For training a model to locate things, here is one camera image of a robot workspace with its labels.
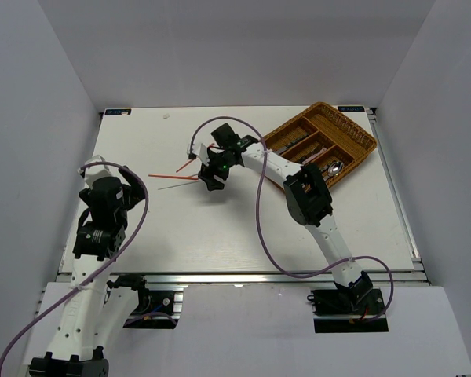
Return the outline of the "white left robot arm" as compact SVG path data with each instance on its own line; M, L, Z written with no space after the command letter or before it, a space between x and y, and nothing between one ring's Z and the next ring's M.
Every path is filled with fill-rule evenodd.
M150 294L137 284L109 280L116 259L130 245L128 213L148 204L144 182L128 167L91 162L80 169L86 205L78 218L69 292L59 300L60 322L45 354L31 360L31 376L106 376L108 347L131 313L143 313Z

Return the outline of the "pink handle fork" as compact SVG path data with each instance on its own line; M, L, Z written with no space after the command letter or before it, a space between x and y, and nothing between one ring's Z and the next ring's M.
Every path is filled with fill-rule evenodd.
M315 153L311 154L307 158L301 160L299 163L302 164L302 165L310 163L311 161L313 161L317 157L321 156L326 150L327 150L326 148L321 148L318 152L315 152Z

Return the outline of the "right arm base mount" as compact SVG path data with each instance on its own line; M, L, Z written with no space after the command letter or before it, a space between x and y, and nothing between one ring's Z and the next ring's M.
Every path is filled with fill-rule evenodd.
M380 289L374 289L362 302L353 306L338 291L311 291L307 301L312 306L316 334L384 333L389 331L385 314L376 317L385 303Z

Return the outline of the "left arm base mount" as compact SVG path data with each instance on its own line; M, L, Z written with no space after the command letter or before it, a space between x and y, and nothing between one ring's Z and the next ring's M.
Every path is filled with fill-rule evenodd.
M137 307L126 320L124 328L170 329L177 326L179 312L174 309L175 291L156 290L148 286L144 275L123 274L107 282L108 298L117 288L129 288L137 294Z

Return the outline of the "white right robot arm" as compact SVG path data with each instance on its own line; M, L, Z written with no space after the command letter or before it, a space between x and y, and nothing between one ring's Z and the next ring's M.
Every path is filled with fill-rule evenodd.
M259 132L240 137L228 124L231 117L223 120L225 123L211 134L216 151L195 140L189 142L189 158L201 161L199 179L210 192L222 190L230 169L241 166L278 185L285 194L288 213L305 227L323 253L328 265L320 272L332 274L340 307L348 313L359 312L367 304L373 284L338 230L332 196L319 168L276 154Z

